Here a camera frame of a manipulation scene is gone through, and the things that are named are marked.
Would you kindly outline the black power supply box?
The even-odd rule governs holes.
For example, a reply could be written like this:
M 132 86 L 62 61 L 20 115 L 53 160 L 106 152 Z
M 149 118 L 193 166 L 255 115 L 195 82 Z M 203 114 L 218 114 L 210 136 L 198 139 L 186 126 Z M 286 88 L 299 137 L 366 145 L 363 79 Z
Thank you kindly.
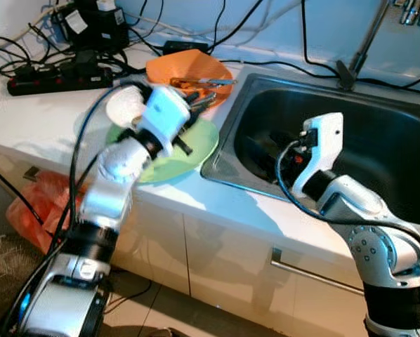
M 116 0 L 71 0 L 51 14 L 72 48 L 120 51 L 129 47 L 129 25 Z

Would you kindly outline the black flat adapter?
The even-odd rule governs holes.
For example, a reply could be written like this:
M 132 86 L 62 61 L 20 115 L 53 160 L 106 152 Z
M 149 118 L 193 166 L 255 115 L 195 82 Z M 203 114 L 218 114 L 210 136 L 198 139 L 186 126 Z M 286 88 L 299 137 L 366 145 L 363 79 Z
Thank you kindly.
M 210 49 L 210 45 L 196 41 L 166 41 L 161 47 L 163 55 L 188 51 L 188 49 L 197 49 L 197 51 L 207 53 Z

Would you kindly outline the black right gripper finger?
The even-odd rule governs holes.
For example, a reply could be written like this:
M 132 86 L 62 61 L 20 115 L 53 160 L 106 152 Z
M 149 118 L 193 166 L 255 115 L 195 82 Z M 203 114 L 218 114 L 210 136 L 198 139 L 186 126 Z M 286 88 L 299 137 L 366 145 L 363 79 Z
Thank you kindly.
M 277 143 L 275 143 L 273 138 L 269 135 L 244 136 L 243 144 L 247 152 L 247 157 L 261 171 L 258 176 L 264 180 L 274 180 Z

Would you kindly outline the orange plate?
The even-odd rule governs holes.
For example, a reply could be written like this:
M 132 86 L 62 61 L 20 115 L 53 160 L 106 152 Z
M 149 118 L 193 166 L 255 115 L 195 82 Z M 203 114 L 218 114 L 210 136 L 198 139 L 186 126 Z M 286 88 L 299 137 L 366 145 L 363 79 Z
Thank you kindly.
M 198 49 L 151 59 L 146 63 L 146 71 L 149 83 L 159 86 L 169 86 L 172 78 L 235 80 L 219 59 Z

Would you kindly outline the chrome wall valve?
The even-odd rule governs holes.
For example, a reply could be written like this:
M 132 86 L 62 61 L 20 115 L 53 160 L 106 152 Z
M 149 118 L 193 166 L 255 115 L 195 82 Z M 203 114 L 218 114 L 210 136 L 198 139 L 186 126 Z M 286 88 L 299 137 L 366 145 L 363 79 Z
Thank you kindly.
M 392 4 L 400 9 L 398 22 L 401 25 L 420 26 L 420 0 L 392 0 Z

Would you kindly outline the metal utensil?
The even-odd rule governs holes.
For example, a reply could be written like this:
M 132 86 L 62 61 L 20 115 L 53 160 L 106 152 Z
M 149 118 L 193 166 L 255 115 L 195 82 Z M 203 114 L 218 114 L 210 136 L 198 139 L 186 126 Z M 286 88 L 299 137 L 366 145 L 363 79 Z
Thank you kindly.
M 225 78 L 172 77 L 169 80 L 171 86 L 182 90 L 209 90 L 224 86 L 233 86 L 235 83 L 236 80 Z

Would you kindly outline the black power strip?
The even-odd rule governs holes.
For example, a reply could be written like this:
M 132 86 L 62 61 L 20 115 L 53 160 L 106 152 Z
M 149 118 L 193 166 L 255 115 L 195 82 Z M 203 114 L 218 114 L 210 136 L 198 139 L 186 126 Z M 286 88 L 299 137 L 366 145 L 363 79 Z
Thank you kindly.
M 40 70 L 24 65 L 14 71 L 6 90 L 11 96 L 22 96 L 109 88 L 112 84 L 112 72 L 98 65 L 65 63 Z

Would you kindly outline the white kitchen cabinet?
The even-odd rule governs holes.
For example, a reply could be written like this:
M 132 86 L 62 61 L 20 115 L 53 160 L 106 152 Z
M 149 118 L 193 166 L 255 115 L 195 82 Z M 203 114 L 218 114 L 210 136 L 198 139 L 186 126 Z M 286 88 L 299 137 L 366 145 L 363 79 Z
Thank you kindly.
M 284 263 L 362 288 L 328 225 L 196 171 L 136 190 L 112 261 L 290 337 L 367 337 L 363 296 L 272 266 L 272 247 Z

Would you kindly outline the stainless steel sink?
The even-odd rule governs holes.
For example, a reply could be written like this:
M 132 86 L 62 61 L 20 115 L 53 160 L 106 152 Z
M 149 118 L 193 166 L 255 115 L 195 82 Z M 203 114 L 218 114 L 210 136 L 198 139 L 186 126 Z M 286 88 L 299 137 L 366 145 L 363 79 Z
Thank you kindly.
M 208 180 L 284 199 L 277 180 L 264 180 L 247 157 L 244 136 L 271 131 L 300 134 L 306 119 L 341 112 L 345 137 L 336 173 L 374 190 L 393 214 L 420 225 L 420 98 L 386 89 L 346 92 L 334 81 L 277 76 L 243 68 L 220 130 L 216 151 L 203 164 Z

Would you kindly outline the dark metal faucet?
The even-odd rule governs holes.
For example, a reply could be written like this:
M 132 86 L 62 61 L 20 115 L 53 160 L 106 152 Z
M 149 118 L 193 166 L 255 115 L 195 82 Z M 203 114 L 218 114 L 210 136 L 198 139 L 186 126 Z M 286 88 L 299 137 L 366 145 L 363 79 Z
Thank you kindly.
M 378 1 L 379 6 L 376 15 L 351 61 L 347 65 L 342 60 L 336 61 L 336 87 L 343 91 L 351 92 L 358 82 L 359 74 L 363 70 L 365 61 L 368 59 L 368 51 L 376 38 L 381 23 L 386 18 L 391 0 Z

